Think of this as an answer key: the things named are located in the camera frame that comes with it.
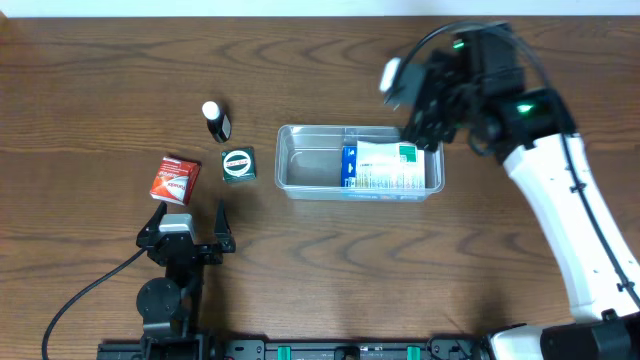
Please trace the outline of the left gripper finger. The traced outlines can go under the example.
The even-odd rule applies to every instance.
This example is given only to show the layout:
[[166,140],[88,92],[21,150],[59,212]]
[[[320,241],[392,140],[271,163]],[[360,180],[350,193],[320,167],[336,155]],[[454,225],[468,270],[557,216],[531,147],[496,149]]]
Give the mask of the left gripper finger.
[[167,204],[164,201],[161,201],[158,207],[156,208],[154,214],[151,216],[149,221],[144,225],[144,232],[146,235],[155,234],[159,231],[161,220],[166,213],[167,213]]
[[214,235],[219,241],[231,241],[232,232],[227,220],[224,201],[220,200],[218,203],[216,218],[214,224]]

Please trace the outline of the red white Panadol box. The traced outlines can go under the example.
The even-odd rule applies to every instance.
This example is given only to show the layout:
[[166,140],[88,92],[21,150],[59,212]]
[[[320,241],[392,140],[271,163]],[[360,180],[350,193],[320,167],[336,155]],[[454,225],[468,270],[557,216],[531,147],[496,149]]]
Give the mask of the red white Panadol box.
[[191,198],[201,165],[165,156],[153,180],[150,196],[156,200],[186,206]]

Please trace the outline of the dark green square box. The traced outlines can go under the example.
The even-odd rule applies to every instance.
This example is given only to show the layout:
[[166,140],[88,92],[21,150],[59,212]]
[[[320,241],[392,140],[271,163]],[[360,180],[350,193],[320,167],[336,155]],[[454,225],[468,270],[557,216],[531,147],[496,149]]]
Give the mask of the dark green square box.
[[254,150],[251,147],[223,151],[221,159],[226,183],[250,181],[257,177]]

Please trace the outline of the white green medicine box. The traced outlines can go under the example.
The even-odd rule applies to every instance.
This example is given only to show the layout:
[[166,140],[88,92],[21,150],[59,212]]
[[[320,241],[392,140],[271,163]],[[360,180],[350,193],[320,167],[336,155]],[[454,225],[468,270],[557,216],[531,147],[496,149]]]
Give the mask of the white green medicine box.
[[411,143],[357,143],[356,163],[360,167],[414,164],[417,161],[418,150]]

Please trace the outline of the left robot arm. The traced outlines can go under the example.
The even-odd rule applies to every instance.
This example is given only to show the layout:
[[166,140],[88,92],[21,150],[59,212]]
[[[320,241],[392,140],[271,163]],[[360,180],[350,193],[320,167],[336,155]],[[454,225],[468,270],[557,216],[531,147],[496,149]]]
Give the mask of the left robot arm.
[[222,264],[223,255],[236,250],[223,202],[218,203],[214,240],[197,244],[195,237],[193,217],[169,214],[164,202],[137,235],[136,245],[165,269],[165,275],[148,281],[136,298],[147,338],[184,338],[195,328],[204,267]]

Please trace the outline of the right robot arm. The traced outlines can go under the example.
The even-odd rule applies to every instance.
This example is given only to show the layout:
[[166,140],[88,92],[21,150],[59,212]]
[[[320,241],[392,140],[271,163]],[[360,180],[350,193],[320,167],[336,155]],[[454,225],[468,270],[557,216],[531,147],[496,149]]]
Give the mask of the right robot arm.
[[604,201],[584,142],[541,60],[507,23],[444,25],[449,50],[421,64],[391,59],[380,82],[388,103],[411,108],[405,141],[425,150],[467,131],[532,208],[557,261],[572,322],[513,325],[478,339],[474,359],[635,359],[639,263]]

